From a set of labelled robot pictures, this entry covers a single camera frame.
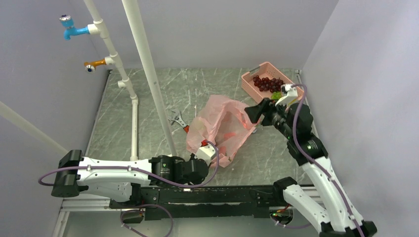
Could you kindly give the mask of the green fake grapes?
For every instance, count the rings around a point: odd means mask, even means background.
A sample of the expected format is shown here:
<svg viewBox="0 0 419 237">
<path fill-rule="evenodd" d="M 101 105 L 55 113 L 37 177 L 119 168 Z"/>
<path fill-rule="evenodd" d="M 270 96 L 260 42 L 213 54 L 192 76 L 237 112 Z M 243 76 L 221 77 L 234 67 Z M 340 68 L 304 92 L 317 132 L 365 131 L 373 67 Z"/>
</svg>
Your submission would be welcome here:
<svg viewBox="0 0 419 237">
<path fill-rule="evenodd" d="M 271 95 L 271 100 L 279 100 L 282 97 L 282 93 L 279 91 L 275 91 Z"/>
</svg>

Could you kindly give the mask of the pink plastic bag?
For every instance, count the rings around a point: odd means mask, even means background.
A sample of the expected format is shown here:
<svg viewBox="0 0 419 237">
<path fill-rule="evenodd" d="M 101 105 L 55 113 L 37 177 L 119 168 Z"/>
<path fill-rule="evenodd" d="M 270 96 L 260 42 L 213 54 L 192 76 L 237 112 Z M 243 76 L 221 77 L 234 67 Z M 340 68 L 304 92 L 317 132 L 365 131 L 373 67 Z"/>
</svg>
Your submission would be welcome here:
<svg viewBox="0 0 419 237">
<path fill-rule="evenodd" d="M 211 95 L 189 125 L 186 149 L 196 154 L 202 141 L 211 141 L 219 150 L 219 166 L 227 167 L 255 130 L 255 124 L 245 112 L 246 107 L 247 104 L 227 96 Z"/>
</svg>

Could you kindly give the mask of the purple fake grapes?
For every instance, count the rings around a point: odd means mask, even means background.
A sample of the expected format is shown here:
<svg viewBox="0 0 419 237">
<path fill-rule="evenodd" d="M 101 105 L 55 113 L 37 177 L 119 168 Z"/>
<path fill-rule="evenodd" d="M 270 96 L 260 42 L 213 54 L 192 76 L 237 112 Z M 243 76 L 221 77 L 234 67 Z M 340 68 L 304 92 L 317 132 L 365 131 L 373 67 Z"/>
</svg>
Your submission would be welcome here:
<svg viewBox="0 0 419 237">
<path fill-rule="evenodd" d="M 281 90 L 281 86 L 284 83 L 284 81 L 282 79 L 277 79 L 277 78 L 273 78 L 273 79 L 269 79 L 268 77 L 260 77 L 260 76 L 254 76 L 252 78 L 253 84 L 254 86 L 256 86 L 259 91 L 269 91 L 271 93 L 275 92 L 275 91 L 280 91 Z"/>
</svg>

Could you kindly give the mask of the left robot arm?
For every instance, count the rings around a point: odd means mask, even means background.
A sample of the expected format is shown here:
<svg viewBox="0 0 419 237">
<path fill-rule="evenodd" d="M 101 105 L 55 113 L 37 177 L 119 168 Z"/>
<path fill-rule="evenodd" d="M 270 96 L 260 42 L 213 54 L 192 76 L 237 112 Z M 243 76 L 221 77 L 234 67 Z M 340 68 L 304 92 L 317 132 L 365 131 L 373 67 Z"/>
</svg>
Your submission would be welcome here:
<svg viewBox="0 0 419 237">
<path fill-rule="evenodd" d="M 209 146 L 199 148 L 189 159 L 160 155 L 134 161 L 98 160 L 71 150 L 59 162 L 51 195 L 72 198 L 91 194 L 136 207 L 142 201 L 140 187 L 202 184 L 215 157 L 215 149 Z"/>
</svg>

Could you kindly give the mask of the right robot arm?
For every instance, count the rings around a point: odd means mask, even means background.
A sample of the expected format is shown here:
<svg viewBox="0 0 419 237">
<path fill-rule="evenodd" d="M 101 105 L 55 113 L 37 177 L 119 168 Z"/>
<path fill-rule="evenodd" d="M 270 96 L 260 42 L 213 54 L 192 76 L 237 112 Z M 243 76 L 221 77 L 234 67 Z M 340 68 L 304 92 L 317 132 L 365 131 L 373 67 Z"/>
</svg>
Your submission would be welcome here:
<svg viewBox="0 0 419 237">
<path fill-rule="evenodd" d="M 265 98 L 256 106 L 246 107 L 245 112 L 252 123 L 272 125 L 287 138 L 289 153 L 308 175 L 322 202 L 286 177 L 273 184 L 275 203 L 296 208 L 321 237 L 372 237 L 377 233 L 375 223 L 363 218 L 338 181 L 325 146 L 312 132 L 313 115 L 308 105 L 300 102 L 287 109 Z"/>
</svg>

